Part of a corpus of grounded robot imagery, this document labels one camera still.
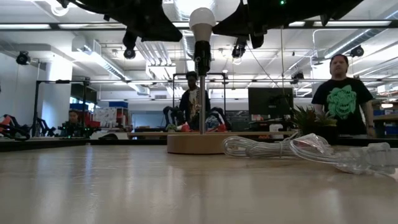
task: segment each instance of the clear cable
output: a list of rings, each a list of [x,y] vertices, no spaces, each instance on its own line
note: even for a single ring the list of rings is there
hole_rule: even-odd
[[[224,140],[224,152],[233,157],[300,157],[309,161],[332,164],[352,174],[391,175],[398,168],[398,149],[391,149],[386,142],[336,150],[335,153],[324,138],[315,134],[296,139],[292,139],[293,137],[281,142],[265,143],[233,136]]]

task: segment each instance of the column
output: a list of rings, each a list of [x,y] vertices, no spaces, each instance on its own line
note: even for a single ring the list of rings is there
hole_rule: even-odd
[[[72,63],[67,60],[57,60],[47,63],[45,80],[71,80]],[[42,119],[48,126],[58,128],[68,121],[70,84],[46,84],[41,83],[42,89]]]

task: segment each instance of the man's arm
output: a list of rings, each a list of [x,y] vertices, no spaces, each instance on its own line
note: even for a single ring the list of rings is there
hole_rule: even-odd
[[[182,97],[181,97],[181,101],[180,101],[180,111],[182,111],[182,112],[184,112],[186,109],[187,109],[187,107],[188,107],[188,105],[187,105],[187,94],[186,94],[187,92],[185,92],[183,95],[182,95]]]
[[[361,104],[361,108],[365,115],[366,126],[374,126],[372,101],[369,100],[368,102]]]
[[[210,106],[210,99],[209,99],[209,94],[207,93],[207,91],[206,91],[206,111],[210,111],[211,110],[211,108],[210,108],[211,106]]]
[[[365,122],[366,122],[366,132],[368,136],[375,138],[376,133],[374,132],[374,123],[373,123],[373,107],[372,107],[372,100],[373,96],[369,92],[368,88],[363,84],[362,81],[358,80],[359,82],[359,91],[358,94],[358,103],[361,105],[363,113],[365,115]]]
[[[313,107],[315,109],[316,114],[324,114],[323,105],[314,104]]]
[[[323,91],[323,85],[320,85],[315,92],[311,102],[313,104],[316,114],[324,114],[323,105],[326,103],[325,98],[326,96]]]

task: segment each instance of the wooden lamp base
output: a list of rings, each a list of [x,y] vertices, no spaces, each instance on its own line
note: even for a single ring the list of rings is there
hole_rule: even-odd
[[[169,134],[167,152],[176,154],[224,154],[224,139],[233,134]]]

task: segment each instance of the white light bulb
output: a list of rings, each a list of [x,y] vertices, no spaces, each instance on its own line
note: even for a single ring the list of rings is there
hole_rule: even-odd
[[[216,18],[213,12],[205,7],[201,7],[192,12],[189,20],[196,41],[210,41],[213,26],[216,25]]]
[[[213,12],[205,7],[194,10],[190,16],[189,27],[192,29],[192,27],[197,24],[209,24],[211,26],[215,26],[216,18]]]

